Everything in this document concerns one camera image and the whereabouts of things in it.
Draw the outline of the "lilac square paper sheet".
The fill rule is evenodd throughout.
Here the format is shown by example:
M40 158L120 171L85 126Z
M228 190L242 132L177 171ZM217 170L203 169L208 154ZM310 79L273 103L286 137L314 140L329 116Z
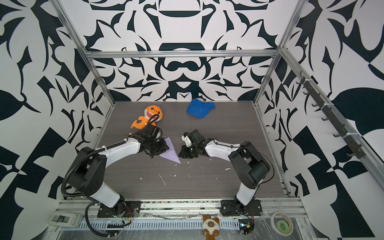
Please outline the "lilac square paper sheet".
M160 157L170 160L172 162L175 162L177 164L181 164L181 161L179 159L179 156L175 150L175 147L171 141L171 138L166 138L165 142L167 146L169 147L168 150L166 150L164 153L160 154Z

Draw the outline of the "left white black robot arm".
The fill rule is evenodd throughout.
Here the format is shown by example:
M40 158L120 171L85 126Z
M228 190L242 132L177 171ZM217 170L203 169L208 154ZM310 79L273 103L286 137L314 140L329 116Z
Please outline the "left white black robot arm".
M106 169L128 156L144 152L150 158L169 150L159 127L149 125L124 140L98 149L80 150L61 186L66 198L85 197L109 209L122 209L124 197L104 182Z

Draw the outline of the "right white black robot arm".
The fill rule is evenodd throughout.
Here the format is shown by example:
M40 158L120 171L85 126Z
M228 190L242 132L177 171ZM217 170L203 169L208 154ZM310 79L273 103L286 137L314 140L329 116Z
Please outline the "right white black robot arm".
M219 142L217 139L205 139L198 130L184 133L182 141L185 144L179 157L183 159L206 156L229 161L232 164L241 181L235 200L244 207L254 200L259 186L272 169L268 159L248 141L231 145Z

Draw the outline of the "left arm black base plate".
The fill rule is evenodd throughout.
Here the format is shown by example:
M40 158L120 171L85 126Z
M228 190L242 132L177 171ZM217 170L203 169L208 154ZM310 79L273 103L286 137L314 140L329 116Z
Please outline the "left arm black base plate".
M118 216L123 218L134 217L140 213L141 204L141 201L119 201L112 208L101 205L97 216L98 218L112 218Z

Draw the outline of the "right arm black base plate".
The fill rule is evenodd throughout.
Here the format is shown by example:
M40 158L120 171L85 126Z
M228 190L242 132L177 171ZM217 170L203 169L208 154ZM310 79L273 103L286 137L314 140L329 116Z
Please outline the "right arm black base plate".
M245 215L248 217L251 216L261 216L262 215L262 206L260 200L252 200L248 205L243 205L237 199L234 200L221 200L220 213L225 216L237 216Z

